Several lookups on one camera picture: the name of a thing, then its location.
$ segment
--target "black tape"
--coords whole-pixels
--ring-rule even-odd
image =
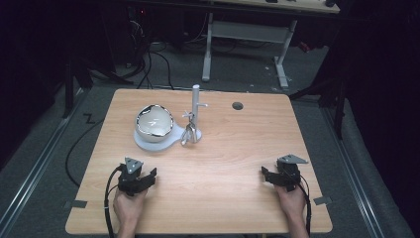
[[[329,196],[321,196],[321,197],[318,197],[318,198],[314,198],[314,202],[315,202],[316,205],[321,205],[321,204],[328,205],[328,204],[332,203],[333,200]]]
[[[74,200],[74,201],[66,201],[62,208],[64,209],[70,209],[71,207],[85,208],[86,205],[87,205],[87,201]]]

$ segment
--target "wire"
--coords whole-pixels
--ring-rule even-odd
[[[78,183],[73,176],[70,174],[70,171],[68,169],[68,160],[70,158],[71,152],[74,150],[74,148],[77,146],[77,144],[81,141],[81,139],[88,133],[90,132],[93,128],[95,128],[97,125],[101,124],[102,122],[104,122],[105,119],[102,119],[98,122],[95,123],[95,125],[91,126],[89,129],[87,129],[85,132],[83,132],[83,134],[81,134],[81,136],[79,136],[77,138],[77,140],[74,142],[74,144],[71,146],[70,150],[67,153],[67,156],[65,157],[65,172],[67,173],[68,178],[77,186],[80,187],[80,183]]]
[[[191,40],[191,41],[188,41],[188,42],[186,42],[186,43],[194,43],[194,42],[197,42],[197,41],[201,41],[201,40],[203,40],[203,39],[206,39],[206,37],[203,37],[203,38],[201,38],[201,39],[198,39],[199,37],[201,37],[201,35],[203,34],[203,32],[204,32],[204,28],[205,28],[205,26],[206,26],[206,23],[207,23],[207,18],[208,18],[208,13],[206,13],[206,16],[204,17],[204,22],[203,22],[203,26],[201,27],[201,30],[200,30],[200,32],[198,33],[198,35],[193,39],[193,40]]]
[[[231,40],[231,39],[226,39],[225,41],[223,41],[223,40],[221,40],[221,39],[219,39],[219,43],[221,43],[222,45],[225,43],[225,42],[233,42],[233,45],[232,45],[232,47],[230,48],[230,49],[228,49],[228,50],[226,50],[226,51],[218,51],[218,50],[216,50],[215,48],[211,48],[214,52],[218,52],[218,53],[229,53],[229,52],[231,52],[231,51],[233,51],[235,48],[236,48],[236,46],[237,46],[237,42],[238,42],[238,40]]]
[[[142,86],[143,82],[148,77],[149,72],[151,72],[151,68],[152,68],[151,51],[148,51],[148,56],[149,56],[149,68],[148,68],[148,71],[145,73],[145,76],[142,78],[142,80],[140,81],[139,85],[137,86],[137,89],[139,89]]]
[[[296,181],[291,174],[289,174],[286,170],[284,170],[284,173],[287,174],[290,179]],[[306,179],[303,176],[300,176],[301,178],[303,178],[303,180],[306,183],[306,187],[308,188],[308,192],[306,192],[305,188],[303,188],[303,186],[300,184],[300,182],[296,181],[296,184],[299,186],[299,188],[302,190],[303,192],[303,197],[305,198],[306,201],[306,231],[308,232],[308,236],[311,236],[311,218],[312,218],[312,206],[311,206],[311,200],[309,198],[309,185],[308,182],[306,181]]]
[[[154,89],[154,86],[152,85],[151,81],[149,80],[149,77],[146,77],[146,81],[148,82],[148,89],[150,87],[150,89]]]
[[[253,46],[251,44],[246,44],[246,42],[249,42],[249,41],[238,41],[238,45],[241,46],[241,47],[247,47],[247,48],[253,48],[253,49],[259,49],[259,48],[268,47],[270,45],[273,45],[273,43],[270,43],[270,42],[263,42],[263,43],[260,43],[257,46]]]
[[[206,43],[200,43],[203,40],[206,40],[206,38],[199,39],[199,40],[197,40],[195,42],[186,43],[186,44],[184,44],[184,46],[187,47],[187,48],[189,48],[189,49],[193,49],[193,50],[203,49],[203,48],[206,47]],[[200,44],[199,47],[192,47],[192,46],[190,46],[190,45],[198,45],[198,44]]]
[[[145,31],[142,25],[140,25],[137,21],[132,20],[129,23],[132,24],[132,26],[134,26],[133,27],[134,29],[130,37],[132,38],[133,44],[134,44],[134,62],[137,62],[137,67],[133,71],[120,76],[124,79],[135,76],[145,69],[145,62],[143,60],[143,54],[149,50],[149,47],[150,47],[149,38],[151,36],[149,31]],[[100,80],[110,79],[109,77],[99,75],[93,71],[90,71],[90,75]]]
[[[159,53],[155,53],[155,52],[152,52],[152,54],[155,54],[155,55],[158,55],[158,56],[160,56],[162,59],[164,59],[164,61],[166,62],[166,65],[167,65],[167,83],[169,84],[169,86],[170,86],[170,88],[172,89],[172,90],[175,90],[174,88],[173,88],[173,85],[172,85],[172,83],[170,82],[170,66],[169,66],[169,61],[163,56],[163,55],[161,55],[161,54],[159,54]]]
[[[111,188],[111,190],[109,189],[109,186],[111,184],[112,178],[114,177],[114,174],[118,171],[121,171],[121,170],[122,170],[122,165],[115,168],[115,170],[109,176],[108,182],[106,183],[106,188],[105,188],[104,211],[105,211],[105,220],[106,220],[106,224],[107,224],[107,227],[108,227],[108,234],[109,234],[110,238],[114,238],[114,230],[112,229],[111,216],[109,214],[109,199],[108,199],[108,196],[109,196],[109,193],[111,192],[111,190],[114,189],[115,186],[113,186]]]
[[[166,42],[154,42],[154,43],[151,43],[151,45],[160,45],[160,44],[163,44],[163,47],[161,48],[161,49],[159,49],[159,50],[154,50],[154,51],[152,51],[152,52],[162,52],[162,51],[164,51],[164,50],[166,50],[166,48],[167,48],[167,43]]]

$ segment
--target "human hand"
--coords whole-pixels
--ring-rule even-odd
[[[303,219],[303,209],[306,204],[303,191],[298,186],[292,191],[287,191],[284,186],[275,185],[274,188],[280,198],[280,207],[287,217],[290,236],[292,238],[309,237]]]
[[[128,196],[125,192],[115,191],[114,211],[120,221],[118,238],[133,238],[136,235],[136,227],[143,211],[143,203],[148,190]]]

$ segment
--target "metal bowl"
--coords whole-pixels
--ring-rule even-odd
[[[167,138],[172,131],[173,117],[164,107],[150,105],[136,117],[135,126],[143,140],[157,143]]]

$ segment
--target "metal rail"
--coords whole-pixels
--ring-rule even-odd
[[[85,99],[87,93],[87,91],[81,89],[77,91],[76,104],[73,110],[68,114],[67,117],[62,118],[61,122],[58,124],[57,128],[52,134],[52,137],[47,142],[47,145],[44,147],[43,151],[38,157],[34,167],[29,172],[6,212],[3,214],[0,220],[0,237],[7,237],[9,232],[12,230],[13,225],[24,209],[27,201],[31,197],[32,192],[35,190],[38,182],[46,171],[47,166],[50,164],[50,161],[53,158],[52,153],[58,140],[61,138],[62,133],[67,128],[68,122],[70,121],[77,107]]]
[[[328,108],[321,108],[321,113],[325,121],[329,124],[329,131],[333,136],[334,141],[336,142],[337,148],[340,151],[345,175],[349,181],[349,185],[353,191],[359,209],[361,210],[361,214],[365,220],[365,224],[367,225],[367,230],[370,234],[370,237],[385,237],[382,232],[382,228],[380,227],[380,224],[376,219],[376,215],[371,206],[370,200],[368,199],[368,196],[365,193],[365,189],[362,186],[361,181],[359,180],[355,168],[353,167],[352,161],[350,159],[349,154],[347,153],[346,147],[344,146],[343,141],[338,138],[337,133],[334,130],[333,116],[331,115]]]

